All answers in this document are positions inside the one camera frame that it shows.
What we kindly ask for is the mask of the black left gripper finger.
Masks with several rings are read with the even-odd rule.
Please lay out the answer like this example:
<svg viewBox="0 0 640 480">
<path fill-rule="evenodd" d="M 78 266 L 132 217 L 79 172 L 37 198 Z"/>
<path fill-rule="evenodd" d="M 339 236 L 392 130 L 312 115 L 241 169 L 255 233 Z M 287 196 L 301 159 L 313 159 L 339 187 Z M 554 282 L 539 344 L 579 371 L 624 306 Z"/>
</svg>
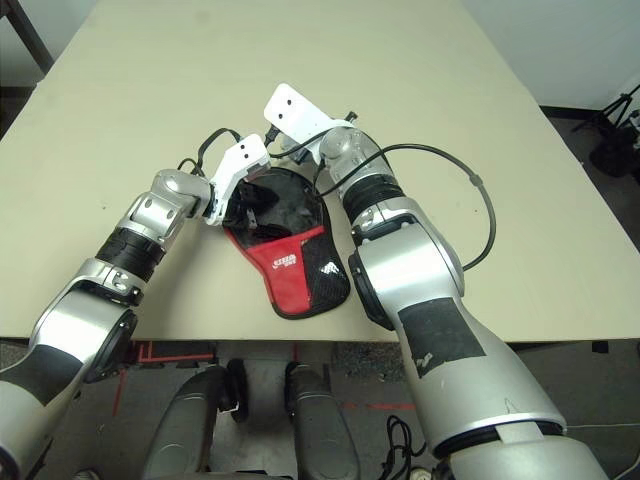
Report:
<svg viewBox="0 0 640 480">
<path fill-rule="evenodd" d="M 273 205 L 279 201 L 276 192 L 254 183 L 246 184 L 246 203 L 249 205 Z"/>
<path fill-rule="evenodd" d="M 280 239 L 287 236 L 287 229 L 277 224 L 251 223 L 248 225 L 248 234 L 256 239 Z"/>
</svg>

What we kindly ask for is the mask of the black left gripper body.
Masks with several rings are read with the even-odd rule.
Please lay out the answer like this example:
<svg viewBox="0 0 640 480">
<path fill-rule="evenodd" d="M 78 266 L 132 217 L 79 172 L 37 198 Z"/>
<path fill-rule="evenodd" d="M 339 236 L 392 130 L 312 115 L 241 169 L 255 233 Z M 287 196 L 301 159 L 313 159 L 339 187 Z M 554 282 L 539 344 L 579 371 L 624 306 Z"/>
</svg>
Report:
<svg viewBox="0 0 640 480">
<path fill-rule="evenodd" d="M 224 226 L 247 226 L 249 224 L 248 211 L 259 202 L 257 186 L 240 180 L 233 190 L 227 203 L 223 219 Z"/>
</svg>

